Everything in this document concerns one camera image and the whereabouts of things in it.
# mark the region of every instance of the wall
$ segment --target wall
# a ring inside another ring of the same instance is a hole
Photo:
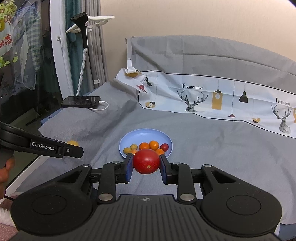
[[[288,0],[101,0],[109,79],[126,67],[125,38],[205,35],[253,44],[296,61],[296,8]]]

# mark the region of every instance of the small yellow fruit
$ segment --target small yellow fruit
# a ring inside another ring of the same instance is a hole
[[[163,150],[161,150],[161,149],[157,149],[156,151],[155,151],[159,156],[161,155],[161,154],[164,154],[165,152],[163,151]]]
[[[73,140],[68,141],[67,144],[73,145],[73,146],[79,146],[78,142],[77,141],[73,141]]]
[[[129,147],[126,147],[123,149],[124,154],[129,154],[131,152],[131,149]]]
[[[136,154],[137,150],[133,149],[131,150],[129,153],[133,153],[133,154]]]
[[[138,149],[138,146],[136,144],[132,144],[131,147],[130,147],[130,149],[137,150]]]

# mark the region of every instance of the hanging clothes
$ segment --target hanging clothes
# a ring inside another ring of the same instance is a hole
[[[41,16],[34,5],[18,10],[13,19],[13,51],[19,62],[13,65],[15,80],[34,90],[40,70]]]
[[[40,86],[48,93],[59,92],[59,81],[54,65],[54,57],[52,53],[51,35],[49,31],[45,31],[43,35],[44,45],[41,47],[41,67],[43,76],[39,80]]]

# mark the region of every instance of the finger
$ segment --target finger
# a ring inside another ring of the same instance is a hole
[[[4,198],[5,195],[5,187],[0,185],[0,199]]]
[[[8,159],[5,166],[6,166],[6,169],[9,170],[9,171],[12,168],[14,168],[15,167],[15,158],[12,157],[12,158]]]
[[[0,169],[0,183],[7,182],[9,176],[9,172],[6,168]]]

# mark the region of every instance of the pendant lamp illustration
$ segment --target pendant lamp illustration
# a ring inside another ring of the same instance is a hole
[[[218,89],[215,92],[213,92],[212,109],[215,109],[215,110],[222,109],[222,97],[223,97],[223,94],[219,90],[219,79],[218,79]]]
[[[294,123],[296,123],[296,108],[293,110],[293,116],[294,116]]]
[[[246,82],[244,83],[244,92],[239,99],[240,102],[248,103],[248,97],[246,96]]]
[[[258,124],[261,119],[260,118],[254,118],[253,114],[254,114],[254,102],[255,102],[255,90],[254,90],[254,96],[253,96],[253,106],[252,106],[252,121],[256,124]]]
[[[235,117],[234,114],[232,113],[232,110],[233,110],[233,99],[234,99],[234,85],[235,85],[235,81],[233,81],[233,96],[232,96],[232,105],[231,105],[231,115],[229,117]]]

